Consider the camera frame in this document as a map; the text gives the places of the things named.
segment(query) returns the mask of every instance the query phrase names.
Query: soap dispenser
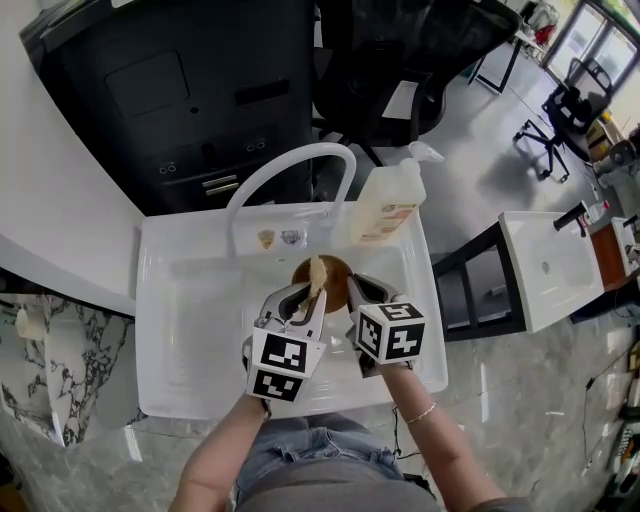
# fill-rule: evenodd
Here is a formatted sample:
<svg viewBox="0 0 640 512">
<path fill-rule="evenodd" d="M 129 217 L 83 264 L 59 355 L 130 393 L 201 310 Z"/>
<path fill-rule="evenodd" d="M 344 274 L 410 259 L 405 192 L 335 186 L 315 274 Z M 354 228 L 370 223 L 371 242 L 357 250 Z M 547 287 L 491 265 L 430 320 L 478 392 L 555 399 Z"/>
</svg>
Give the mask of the soap dispenser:
<svg viewBox="0 0 640 512">
<path fill-rule="evenodd" d="M 419 141 L 409 144 L 409 152 L 412 158 L 371 171 L 349 215 L 352 243 L 386 240 L 424 202 L 419 161 L 442 162 L 444 157 Z"/>
</svg>

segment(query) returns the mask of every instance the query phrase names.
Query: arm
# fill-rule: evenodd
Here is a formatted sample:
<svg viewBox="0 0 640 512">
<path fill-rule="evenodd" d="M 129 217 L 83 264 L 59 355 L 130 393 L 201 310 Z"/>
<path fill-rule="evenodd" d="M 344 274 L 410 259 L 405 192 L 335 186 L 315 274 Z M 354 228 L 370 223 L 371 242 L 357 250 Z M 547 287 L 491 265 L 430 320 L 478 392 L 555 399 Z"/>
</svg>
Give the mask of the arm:
<svg viewBox="0 0 640 512">
<path fill-rule="evenodd" d="M 405 421 L 420 416 L 435 401 L 404 365 L 379 365 L 389 392 Z M 409 425 L 431 475 L 451 512 L 469 512 L 481 503 L 504 498 L 473 458 L 458 425 L 441 408 Z"/>
<path fill-rule="evenodd" d="M 169 512 L 223 512 L 264 417 L 259 398 L 240 397 L 191 455 Z"/>
</svg>

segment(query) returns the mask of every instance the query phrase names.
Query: glass door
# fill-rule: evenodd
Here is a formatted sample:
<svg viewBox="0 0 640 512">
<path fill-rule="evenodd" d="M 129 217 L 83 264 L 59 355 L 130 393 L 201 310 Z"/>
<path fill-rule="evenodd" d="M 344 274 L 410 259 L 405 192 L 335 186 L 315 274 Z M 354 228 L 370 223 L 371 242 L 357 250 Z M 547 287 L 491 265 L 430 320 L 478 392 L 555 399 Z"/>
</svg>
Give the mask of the glass door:
<svg viewBox="0 0 640 512">
<path fill-rule="evenodd" d="M 640 124 L 640 65 L 636 65 L 609 105 L 611 115 L 625 137 Z"/>
<path fill-rule="evenodd" d="M 604 68 L 615 87 L 636 54 L 635 45 L 620 30 L 611 27 L 593 57 Z"/>
<path fill-rule="evenodd" d="M 571 59 L 587 57 L 607 26 L 606 18 L 590 5 L 583 4 L 578 9 L 566 37 L 548 62 L 549 71 L 559 80 L 566 78 Z"/>
<path fill-rule="evenodd" d="M 558 13 L 558 22 L 556 23 L 556 30 L 553 32 L 551 37 L 549 38 L 549 44 L 547 47 L 550 47 L 562 31 L 562 28 L 567 24 L 569 19 L 571 18 L 571 13 L 576 8 L 578 0 L 545 0 L 546 4 L 553 6 L 553 8 Z"/>
</svg>

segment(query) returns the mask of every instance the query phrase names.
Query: floor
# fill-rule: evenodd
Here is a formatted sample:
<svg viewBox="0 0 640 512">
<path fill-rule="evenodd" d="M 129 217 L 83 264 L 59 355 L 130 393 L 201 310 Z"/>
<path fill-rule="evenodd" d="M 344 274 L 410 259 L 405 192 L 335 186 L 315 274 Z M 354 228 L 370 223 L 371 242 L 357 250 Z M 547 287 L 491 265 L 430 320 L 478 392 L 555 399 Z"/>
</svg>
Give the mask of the floor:
<svg viewBox="0 0 640 512">
<path fill-rule="evenodd" d="M 501 76 L 510 48 L 486 61 L 483 74 Z M 420 215 L 430 252 L 439 255 L 479 234 L 504 210 L 567 210 L 595 201 L 591 178 L 567 154 L 572 176 L 563 185 L 539 181 L 534 160 L 541 147 L 511 138 L 553 83 L 519 59 L 510 87 L 496 96 L 480 83 L 457 79 L 447 112 L 424 140 L 445 157 L 424 171 L 427 201 Z M 405 150 L 381 149 L 389 163 Z M 358 184 L 371 168 L 358 152 Z M 331 173 L 326 177 L 331 184 Z M 615 438 L 626 377 L 624 363 L 600 377 L 588 395 L 586 446 L 582 422 L 585 385 L 631 343 L 623 318 L 607 315 L 574 326 L 561 321 L 534 335 L 459 342 L 447 346 L 449 387 L 440 404 L 464 428 L 489 475 L 509 494 L 529 496 L 536 510 L 587 510 L 601 493 L 603 470 Z M 393 447 L 390 406 L 350 411 Z M 32 510 L 166 510 L 184 463 L 213 428 L 197 421 L 148 418 L 78 447 L 63 449 L 0 413 L 0 450 L 19 469 Z M 404 454 L 415 449 L 400 422 Z M 583 471 L 587 460 L 593 465 Z M 423 473 L 420 457 L 399 462 Z"/>
</svg>

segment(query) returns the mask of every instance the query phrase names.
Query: bracelet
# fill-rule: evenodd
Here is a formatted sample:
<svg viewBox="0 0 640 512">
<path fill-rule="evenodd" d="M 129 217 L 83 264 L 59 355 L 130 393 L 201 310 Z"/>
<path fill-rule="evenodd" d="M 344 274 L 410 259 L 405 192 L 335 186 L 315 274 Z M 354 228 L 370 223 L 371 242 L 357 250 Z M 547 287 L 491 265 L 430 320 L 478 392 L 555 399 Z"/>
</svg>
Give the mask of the bracelet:
<svg viewBox="0 0 640 512">
<path fill-rule="evenodd" d="M 436 408 L 436 405 L 438 405 L 438 402 L 434 402 L 433 405 L 431 407 L 429 407 L 426 411 L 424 411 L 422 414 L 416 416 L 412 420 L 407 421 L 407 425 L 411 425 L 412 423 L 417 423 L 422 418 L 425 418 L 426 416 L 429 416 L 429 414 L 431 414 L 433 412 L 433 410 Z"/>
</svg>

